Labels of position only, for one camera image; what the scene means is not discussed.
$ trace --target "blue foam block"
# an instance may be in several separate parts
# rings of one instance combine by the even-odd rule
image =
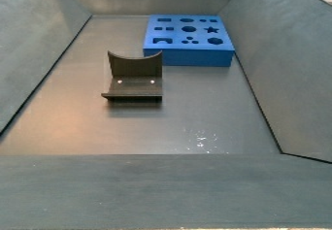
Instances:
[[[230,66],[233,44],[218,16],[152,15],[144,56],[163,51],[164,65]]]

